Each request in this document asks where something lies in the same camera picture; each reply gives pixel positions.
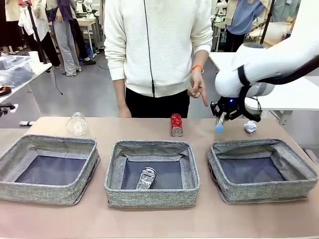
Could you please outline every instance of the crushed can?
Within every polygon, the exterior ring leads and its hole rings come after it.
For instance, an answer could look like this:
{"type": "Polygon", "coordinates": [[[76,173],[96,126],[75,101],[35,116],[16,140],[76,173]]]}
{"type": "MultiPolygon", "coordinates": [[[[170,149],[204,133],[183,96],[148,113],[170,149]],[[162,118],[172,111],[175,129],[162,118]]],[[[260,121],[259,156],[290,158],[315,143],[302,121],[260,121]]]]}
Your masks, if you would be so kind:
{"type": "Polygon", "coordinates": [[[137,190],[149,189],[156,178],[156,171],[153,168],[146,167],[142,170],[139,182],[136,186],[137,190]]]}

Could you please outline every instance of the fabric basket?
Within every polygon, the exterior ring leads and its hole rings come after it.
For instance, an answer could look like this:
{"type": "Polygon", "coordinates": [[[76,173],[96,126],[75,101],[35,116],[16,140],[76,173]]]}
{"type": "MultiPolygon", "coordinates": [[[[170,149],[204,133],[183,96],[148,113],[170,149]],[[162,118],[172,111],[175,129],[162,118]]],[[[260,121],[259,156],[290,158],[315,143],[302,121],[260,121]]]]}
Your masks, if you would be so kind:
{"type": "Polygon", "coordinates": [[[105,178],[109,206],[189,207],[196,203],[199,177],[190,145],[178,141],[118,141],[105,178]],[[157,172],[147,190],[136,190],[145,167],[157,172]]]}
{"type": "Polygon", "coordinates": [[[280,139],[216,142],[208,162],[226,203],[305,199],[318,182],[316,171],[280,139]]]}
{"type": "Polygon", "coordinates": [[[0,199],[73,205],[99,163],[91,139],[26,135],[0,158],[0,199]]]}

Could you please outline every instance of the orange wristband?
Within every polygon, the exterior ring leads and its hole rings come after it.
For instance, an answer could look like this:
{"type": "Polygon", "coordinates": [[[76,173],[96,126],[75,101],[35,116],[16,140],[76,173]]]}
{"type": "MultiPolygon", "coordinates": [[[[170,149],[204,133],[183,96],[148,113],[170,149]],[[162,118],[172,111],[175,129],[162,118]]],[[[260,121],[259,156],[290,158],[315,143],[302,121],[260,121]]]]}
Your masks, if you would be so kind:
{"type": "Polygon", "coordinates": [[[190,72],[192,73],[193,70],[195,70],[197,67],[201,69],[201,73],[203,74],[203,73],[204,73],[204,68],[203,68],[201,65],[194,65],[194,66],[191,68],[190,72]]]}

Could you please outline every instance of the white cup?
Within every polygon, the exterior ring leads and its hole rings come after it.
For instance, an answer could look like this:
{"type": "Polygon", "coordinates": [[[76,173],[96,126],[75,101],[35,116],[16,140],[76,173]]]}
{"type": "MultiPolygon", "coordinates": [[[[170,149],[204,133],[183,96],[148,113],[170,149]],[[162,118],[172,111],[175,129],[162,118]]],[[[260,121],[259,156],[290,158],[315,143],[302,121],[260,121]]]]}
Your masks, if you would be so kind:
{"type": "Polygon", "coordinates": [[[39,53],[37,51],[30,51],[29,55],[30,55],[34,65],[40,64],[39,53]]]}

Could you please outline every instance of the red can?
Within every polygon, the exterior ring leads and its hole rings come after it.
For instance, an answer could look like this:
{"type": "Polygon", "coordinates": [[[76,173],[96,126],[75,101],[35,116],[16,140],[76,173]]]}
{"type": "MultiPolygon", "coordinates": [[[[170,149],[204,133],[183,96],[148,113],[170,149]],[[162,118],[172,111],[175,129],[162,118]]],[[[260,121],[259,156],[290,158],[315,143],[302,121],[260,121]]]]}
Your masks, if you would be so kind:
{"type": "Polygon", "coordinates": [[[179,114],[173,114],[170,118],[171,121],[171,135],[174,137],[181,137],[183,134],[183,127],[181,116],[179,114]]]}

